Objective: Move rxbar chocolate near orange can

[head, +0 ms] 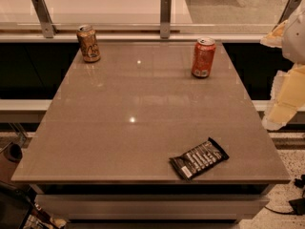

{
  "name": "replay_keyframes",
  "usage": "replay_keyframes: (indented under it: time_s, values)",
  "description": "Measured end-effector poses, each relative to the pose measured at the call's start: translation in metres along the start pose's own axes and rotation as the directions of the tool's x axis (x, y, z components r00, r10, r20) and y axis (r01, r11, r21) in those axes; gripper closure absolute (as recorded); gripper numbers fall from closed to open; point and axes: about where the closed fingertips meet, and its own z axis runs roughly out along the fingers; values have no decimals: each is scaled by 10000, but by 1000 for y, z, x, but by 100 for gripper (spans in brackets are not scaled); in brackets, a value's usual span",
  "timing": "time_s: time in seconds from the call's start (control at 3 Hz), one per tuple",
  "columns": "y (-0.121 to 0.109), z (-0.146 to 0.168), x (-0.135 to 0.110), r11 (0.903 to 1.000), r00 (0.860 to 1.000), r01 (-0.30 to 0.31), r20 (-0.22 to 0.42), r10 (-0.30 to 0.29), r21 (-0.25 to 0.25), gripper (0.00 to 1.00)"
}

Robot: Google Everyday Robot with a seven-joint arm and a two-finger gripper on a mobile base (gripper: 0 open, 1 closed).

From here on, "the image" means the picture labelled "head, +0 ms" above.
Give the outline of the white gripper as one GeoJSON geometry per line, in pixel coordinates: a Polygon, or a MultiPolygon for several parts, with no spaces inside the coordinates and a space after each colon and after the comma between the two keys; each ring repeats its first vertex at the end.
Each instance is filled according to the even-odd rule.
{"type": "Polygon", "coordinates": [[[305,2],[300,3],[288,20],[265,35],[260,44],[282,48],[283,56],[297,63],[286,73],[278,71],[274,77],[262,124],[269,131],[277,131],[305,105],[305,2]]]}

